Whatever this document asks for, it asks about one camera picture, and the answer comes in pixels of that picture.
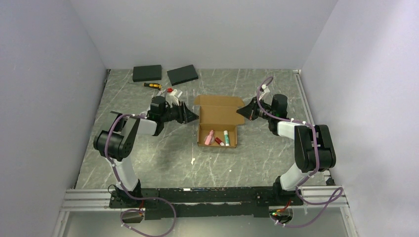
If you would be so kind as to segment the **pink marker pen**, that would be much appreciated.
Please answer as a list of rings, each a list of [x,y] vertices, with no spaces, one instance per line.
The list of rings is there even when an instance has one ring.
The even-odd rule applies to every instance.
[[[212,129],[212,130],[209,131],[208,135],[206,136],[204,144],[206,146],[209,146],[214,142],[214,140],[215,140],[214,130]]]

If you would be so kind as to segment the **brown cardboard box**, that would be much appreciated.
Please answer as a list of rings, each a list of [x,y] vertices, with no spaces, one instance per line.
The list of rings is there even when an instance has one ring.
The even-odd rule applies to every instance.
[[[222,95],[199,95],[195,98],[194,104],[199,106],[199,126],[197,145],[200,147],[221,147],[215,141],[206,146],[205,138],[210,130],[214,130],[214,137],[224,142],[223,131],[228,130],[230,146],[236,148],[238,145],[238,126],[245,123],[244,117],[236,113],[236,110],[244,107],[244,102],[237,96]]]

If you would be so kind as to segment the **green white glue stick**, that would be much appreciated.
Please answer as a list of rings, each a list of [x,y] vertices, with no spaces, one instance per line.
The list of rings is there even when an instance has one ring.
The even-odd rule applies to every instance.
[[[229,132],[228,132],[228,130],[224,130],[223,131],[223,135],[224,135],[224,144],[225,144],[225,146],[230,146],[230,139],[229,139]]]

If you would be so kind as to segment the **red white marker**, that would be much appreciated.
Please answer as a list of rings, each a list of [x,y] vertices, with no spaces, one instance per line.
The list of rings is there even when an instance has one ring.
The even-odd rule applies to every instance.
[[[225,143],[218,137],[215,137],[215,142],[220,146],[225,146]]]

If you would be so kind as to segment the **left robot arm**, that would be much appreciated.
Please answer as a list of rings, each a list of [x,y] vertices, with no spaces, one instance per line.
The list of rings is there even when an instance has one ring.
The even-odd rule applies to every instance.
[[[108,114],[93,140],[93,147],[111,166],[117,180],[117,191],[124,191],[122,200],[127,206],[136,207],[142,201],[141,183],[129,157],[136,136],[158,136],[167,122],[175,120],[187,124],[198,118],[176,96],[166,98],[161,95],[151,99],[149,109],[143,114],[115,111]]]

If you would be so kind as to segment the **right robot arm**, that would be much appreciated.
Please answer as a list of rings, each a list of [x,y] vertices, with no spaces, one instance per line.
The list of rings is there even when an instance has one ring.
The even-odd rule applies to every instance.
[[[292,197],[291,191],[314,170],[323,172],[336,163],[329,128],[326,125],[315,125],[315,132],[312,132],[311,127],[288,119],[287,109],[287,96],[275,94],[271,104],[262,100],[258,102],[254,97],[248,105],[236,111],[248,120],[267,120],[273,135],[294,141],[294,164],[274,183],[276,189],[272,192],[272,198],[278,205],[286,204]]]

